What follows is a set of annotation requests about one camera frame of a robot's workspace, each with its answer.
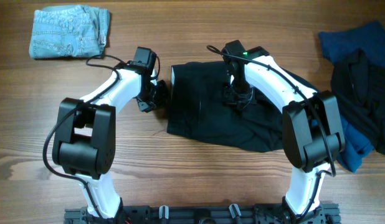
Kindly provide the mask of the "light blue jeans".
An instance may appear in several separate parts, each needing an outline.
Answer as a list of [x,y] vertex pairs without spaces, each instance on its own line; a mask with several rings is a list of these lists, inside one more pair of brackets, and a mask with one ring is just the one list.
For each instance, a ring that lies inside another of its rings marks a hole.
[[100,55],[109,28],[108,9],[76,4],[36,10],[29,55],[33,59]]

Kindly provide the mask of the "black garment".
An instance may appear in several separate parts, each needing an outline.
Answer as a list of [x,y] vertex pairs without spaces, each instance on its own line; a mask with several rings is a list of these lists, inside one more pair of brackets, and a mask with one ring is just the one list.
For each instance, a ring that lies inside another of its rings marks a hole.
[[340,113],[385,155],[385,68],[356,50],[334,64],[331,90]]

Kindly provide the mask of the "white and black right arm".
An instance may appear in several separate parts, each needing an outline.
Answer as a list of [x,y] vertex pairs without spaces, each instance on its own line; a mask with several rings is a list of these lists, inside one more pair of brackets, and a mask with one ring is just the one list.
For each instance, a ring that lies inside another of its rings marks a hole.
[[325,176],[336,175],[335,160],[345,148],[336,97],[293,78],[262,47],[244,49],[239,40],[220,51],[232,77],[223,102],[241,111],[261,91],[282,114],[282,144],[293,166],[282,202],[282,221],[302,223],[317,216]]

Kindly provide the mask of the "black shorts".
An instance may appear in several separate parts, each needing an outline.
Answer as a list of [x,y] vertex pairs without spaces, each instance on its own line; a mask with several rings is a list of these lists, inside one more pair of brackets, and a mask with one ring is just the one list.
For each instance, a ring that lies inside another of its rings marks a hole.
[[248,151],[281,149],[281,112],[258,89],[241,111],[224,105],[223,85],[229,81],[222,62],[174,65],[167,132]]

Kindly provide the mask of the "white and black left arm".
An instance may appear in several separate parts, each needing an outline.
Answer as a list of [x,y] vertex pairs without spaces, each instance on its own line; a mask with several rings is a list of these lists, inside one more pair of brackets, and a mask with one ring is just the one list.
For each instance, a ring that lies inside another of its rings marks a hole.
[[111,67],[110,78],[80,99],[65,98],[57,122],[47,136],[43,152],[53,144],[52,160],[63,168],[55,171],[43,155],[46,168],[76,180],[87,206],[67,209],[65,223],[129,223],[110,173],[116,151],[116,116],[135,99],[140,111],[149,113],[165,106],[168,88],[159,80],[160,60],[154,51],[138,47],[133,60]]

